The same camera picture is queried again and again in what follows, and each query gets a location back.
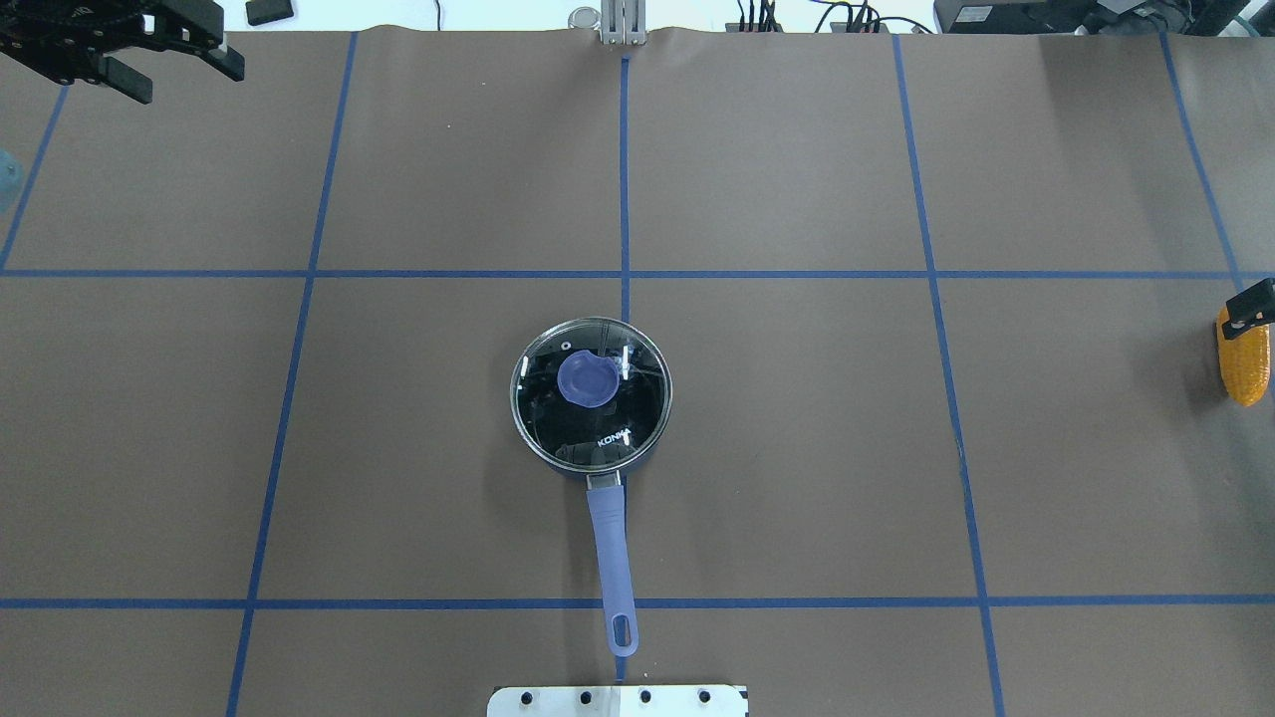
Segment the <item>blue handle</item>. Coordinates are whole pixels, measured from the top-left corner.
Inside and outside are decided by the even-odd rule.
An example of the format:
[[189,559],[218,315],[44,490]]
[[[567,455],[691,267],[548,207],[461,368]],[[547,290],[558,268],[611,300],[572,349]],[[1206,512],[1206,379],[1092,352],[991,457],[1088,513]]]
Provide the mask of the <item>blue handle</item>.
[[602,578],[602,614],[607,621],[607,644],[616,657],[638,652],[638,609],[634,579],[629,573],[629,538],[625,533],[625,487],[589,490],[593,540],[598,546],[598,575]]

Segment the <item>corn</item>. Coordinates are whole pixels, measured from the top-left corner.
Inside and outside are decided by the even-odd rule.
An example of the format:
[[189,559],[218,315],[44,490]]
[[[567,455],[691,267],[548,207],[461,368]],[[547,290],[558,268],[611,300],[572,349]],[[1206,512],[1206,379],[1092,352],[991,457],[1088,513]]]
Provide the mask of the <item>corn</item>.
[[1227,393],[1241,406],[1252,406],[1262,399],[1271,378],[1270,327],[1248,329],[1247,333],[1227,341],[1221,337],[1221,325],[1228,320],[1230,315],[1223,306],[1214,327],[1218,334],[1221,383],[1225,384]]

